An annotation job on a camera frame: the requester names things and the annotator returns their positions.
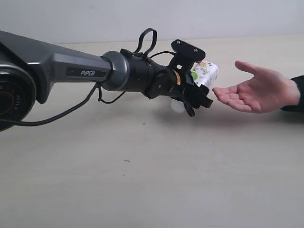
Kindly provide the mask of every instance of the robotic arm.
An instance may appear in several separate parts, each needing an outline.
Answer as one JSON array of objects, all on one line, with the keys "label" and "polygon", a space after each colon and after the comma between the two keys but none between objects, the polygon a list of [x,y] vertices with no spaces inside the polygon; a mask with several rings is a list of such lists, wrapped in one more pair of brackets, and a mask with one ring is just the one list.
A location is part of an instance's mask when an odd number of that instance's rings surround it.
[{"label": "robotic arm", "polygon": [[[141,52],[143,39],[149,32],[153,33],[152,44]],[[195,115],[194,109],[209,108],[212,104],[207,97],[209,89],[204,85],[198,87],[191,76],[193,64],[201,62],[205,52],[177,39],[171,44],[174,52],[163,51],[149,57],[156,41],[157,32],[148,28],[141,34],[134,52],[121,49],[99,57],[0,31],[0,131],[14,125],[50,123],[83,106],[96,89],[98,101],[106,104],[125,92],[140,92],[149,99],[162,95],[182,101],[191,117]],[[167,66],[152,60],[162,53],[173,55]],[[83,102],[57,116],[22,122],[36,100],[40,104],[47,101],[53,84],[58,82],[94,82],[95,86]],[[106,102],[101,88],[122,94]]]}]

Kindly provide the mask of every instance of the black sleeve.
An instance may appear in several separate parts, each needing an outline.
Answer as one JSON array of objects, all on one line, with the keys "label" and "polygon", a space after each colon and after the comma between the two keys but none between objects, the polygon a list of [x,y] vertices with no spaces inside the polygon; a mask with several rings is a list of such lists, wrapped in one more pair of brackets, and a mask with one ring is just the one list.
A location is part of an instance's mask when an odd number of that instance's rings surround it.
[{"label": "black sleeve", "polygon": [[285,107],[281,108],[281,110],[286,111],[286,112],[303,113],[304,112],[304,75],[299,76],[299,77],[294,77],[291,80],[293,80],[298,86],[298,89],[301,94],[300,102],[298,105],[285,106]]}]

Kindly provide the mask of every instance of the white wall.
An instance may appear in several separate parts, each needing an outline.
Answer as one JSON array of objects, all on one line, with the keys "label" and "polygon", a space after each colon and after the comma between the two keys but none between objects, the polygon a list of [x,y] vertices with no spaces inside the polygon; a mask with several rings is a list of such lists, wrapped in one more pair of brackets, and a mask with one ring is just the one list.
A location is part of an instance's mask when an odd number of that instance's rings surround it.
[{"label": "white wall", "polygon": [[54,43],[304,33],[303,0],[1,1],[1,30]]}]

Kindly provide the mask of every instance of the human hand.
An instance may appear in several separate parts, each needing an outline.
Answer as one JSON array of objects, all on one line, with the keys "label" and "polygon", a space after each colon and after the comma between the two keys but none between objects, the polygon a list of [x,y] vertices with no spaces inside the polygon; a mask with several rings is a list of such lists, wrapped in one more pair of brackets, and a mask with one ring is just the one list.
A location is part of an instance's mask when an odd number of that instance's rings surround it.
[{"label": "human hand", "polygon": [[296,83],[281,73],[236,61],[237,69],[253,77],[228,88],[214,88],[218,100],[231,108],[247,113],[268,113],[287,105],[298,105],[300,92]]}]

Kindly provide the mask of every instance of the wrist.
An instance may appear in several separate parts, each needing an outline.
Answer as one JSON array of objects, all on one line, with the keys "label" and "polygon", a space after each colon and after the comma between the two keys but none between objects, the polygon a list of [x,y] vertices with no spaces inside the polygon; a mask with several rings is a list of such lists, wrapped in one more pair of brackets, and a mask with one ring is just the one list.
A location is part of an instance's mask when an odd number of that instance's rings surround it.
[{"label": "wrist", "polygon": [[301,93],[297,83],[294,80],[286,80],[287,100],[286,106],[297,106],[300,103]]}]

